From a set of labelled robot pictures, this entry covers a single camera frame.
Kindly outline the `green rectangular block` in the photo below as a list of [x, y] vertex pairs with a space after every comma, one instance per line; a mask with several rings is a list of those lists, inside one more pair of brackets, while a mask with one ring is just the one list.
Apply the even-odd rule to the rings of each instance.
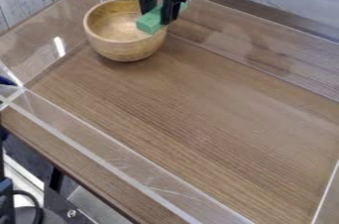
[[148, 35], [153, 35], [165, 27], [161, 23], [161, 8], [163, 4], [159, 3], [147, 13], [140, 13], [136, 19], [136, 28]]

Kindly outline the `brown wooden bowl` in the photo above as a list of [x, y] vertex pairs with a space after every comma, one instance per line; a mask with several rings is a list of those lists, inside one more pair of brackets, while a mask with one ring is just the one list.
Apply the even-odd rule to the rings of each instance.
[[137, 0], [108, 0], [84, 14], [84, 33], [95, 51], [115, 61], [137, 61], [160, 49], [167, 29], [155, 34], [136, 27], [140, 17]]

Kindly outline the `black table leg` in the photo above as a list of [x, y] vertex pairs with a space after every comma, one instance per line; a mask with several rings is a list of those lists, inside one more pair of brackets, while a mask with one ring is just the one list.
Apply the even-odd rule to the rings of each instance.
[[49, 189], [52, 189], [55, 192], [60, 192], [63, 188], [63, 182], [64, 174], [57, 168], [53, 168], [49, 179]]

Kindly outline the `clear acrylic tray wall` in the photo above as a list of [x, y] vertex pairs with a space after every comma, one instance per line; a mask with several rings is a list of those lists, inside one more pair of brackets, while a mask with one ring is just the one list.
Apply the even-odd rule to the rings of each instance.
[[6, 130], [135, 224], [339, 224], [339, 35], [191, 0], [116, 62], [85, 38], [100, 1], [0, 35]]

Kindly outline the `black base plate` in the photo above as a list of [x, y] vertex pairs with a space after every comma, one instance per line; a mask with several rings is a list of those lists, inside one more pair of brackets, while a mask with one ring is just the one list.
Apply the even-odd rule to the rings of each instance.
[[96, 224], [48, 187], [44, 190], [43, 224]]

